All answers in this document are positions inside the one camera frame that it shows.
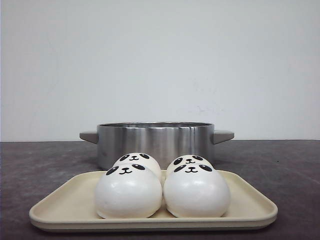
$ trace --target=cream tray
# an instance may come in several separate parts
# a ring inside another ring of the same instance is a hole
[[[177,218],[162,201],[161,208],[149,218],[103,219],[95,211],[94,189],[105,171],[74,176],[34,205],[29,216],[34,226],[49,232],[250,230],[276,220],[278,208],[271,200],[237,174],[219,172],[231,192],[230,207],[222,217]]]

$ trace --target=dark table surface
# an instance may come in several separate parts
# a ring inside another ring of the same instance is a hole
[[[234,172],[278,206],[258,230],[50,233],[29,210],[71,177],[100,170],[96,146],[74,142],[1,143],[1,239],[320,239],[320,141],[232,140],[215,146],[213,165]]]

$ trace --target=metal pot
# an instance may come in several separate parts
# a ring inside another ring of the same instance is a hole
[[[231,131],[215,130],[204,122],[121,122],[97,126],[96,132],[81,132],[80,138],[97,144],[97,163],[106,170],[127,153],[146,153],[161,169],[181,155],[194,154],[212,161],[213,148],[233,139]]]

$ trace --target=white background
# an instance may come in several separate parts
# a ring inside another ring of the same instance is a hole
[[[198,121],[320,139],[318,0],[2,0],[1,140]]]

